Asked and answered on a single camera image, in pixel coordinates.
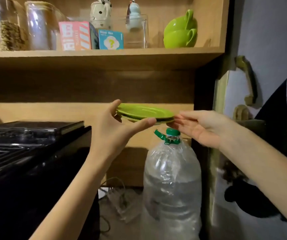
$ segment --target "cardboard box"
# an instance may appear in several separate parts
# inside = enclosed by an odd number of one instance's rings
[[[59,22],[61,46],[64,51],[99,49],[98,32],[89,22]]]
[[[124,48],[122,32],[99,29],[99,47],[101,50],[121,50]]]

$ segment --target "figurine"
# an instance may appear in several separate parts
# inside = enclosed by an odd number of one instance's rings
[[[140,7],[132,0],[127,9],[126,28],[128,31],[142,29],[142,18]]]
[[[110,0],[97,0],[91,4],[90,20],[96,29],[111,29]]]

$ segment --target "mug handle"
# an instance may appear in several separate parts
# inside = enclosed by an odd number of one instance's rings
[[[188,47],[192,41],[194,40],[194,38],[197,36],[197,29],[193,28],[191,30],[189,30],[188,32],[188,37],[190,37],[189,41],[186,43],[186,47]]]
[[[193,19],[193,10],[192,9],[189,9],[186,11],[186,16],[184,19],[186,21],[186,28],[185,29],[188,29],[188,24]]]

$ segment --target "grains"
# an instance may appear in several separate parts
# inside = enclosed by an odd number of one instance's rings
[[[21,38],[18,24],[14,24],[8,20],[0,21],[0,51],[25,50],[26,46],[23,39]]]

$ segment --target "blue box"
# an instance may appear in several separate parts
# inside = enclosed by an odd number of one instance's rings
[[[101,50],[121,50],[124,48],[122,32],[99,29],[99,47]]]

